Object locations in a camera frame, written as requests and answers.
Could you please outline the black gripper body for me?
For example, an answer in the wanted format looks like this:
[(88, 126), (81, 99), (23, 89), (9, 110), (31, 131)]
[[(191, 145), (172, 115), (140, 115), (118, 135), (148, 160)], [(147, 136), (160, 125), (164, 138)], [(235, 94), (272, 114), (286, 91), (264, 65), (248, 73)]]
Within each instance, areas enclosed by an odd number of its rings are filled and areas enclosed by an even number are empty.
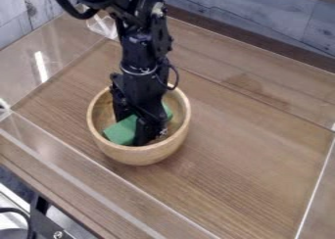
[(114, 98), (124, 97), (132, 104), (134, 115), (167, 127), (168, 114), (163, 107), (163, 96), (168, 91), (168, 69), (158, 68), (147, 74), (130, 72), (110, 75), (110, 93)]

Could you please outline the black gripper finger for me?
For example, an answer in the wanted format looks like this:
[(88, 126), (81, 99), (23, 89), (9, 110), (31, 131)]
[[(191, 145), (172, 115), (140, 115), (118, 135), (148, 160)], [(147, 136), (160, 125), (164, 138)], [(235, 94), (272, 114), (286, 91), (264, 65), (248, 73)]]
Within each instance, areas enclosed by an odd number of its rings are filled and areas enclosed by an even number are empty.
[(118, 121), (127, 119), (135, 113), (134, 106), (124, 97), (112, 99), (112, 108), (115, 119)]
[(135, 126), (134, 145), (146, 146), (152, 140), (158, 138), (163, 129), (163, 124), (160, 122), (150, 122), (143, 118), (138, 118)]

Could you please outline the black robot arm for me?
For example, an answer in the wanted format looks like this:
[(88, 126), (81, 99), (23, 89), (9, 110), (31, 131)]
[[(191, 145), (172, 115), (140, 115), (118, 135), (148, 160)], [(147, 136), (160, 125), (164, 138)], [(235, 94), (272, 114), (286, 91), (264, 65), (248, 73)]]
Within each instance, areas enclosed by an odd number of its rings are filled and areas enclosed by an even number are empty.
[(168, 34), (164, 0), (79, 0), (115, 20), (122, 45), (120, 72), (111, 75), (115, 119), (135, 119), (134, 146), (147, 145), (168, 125), (163, 105), (168, 85)]

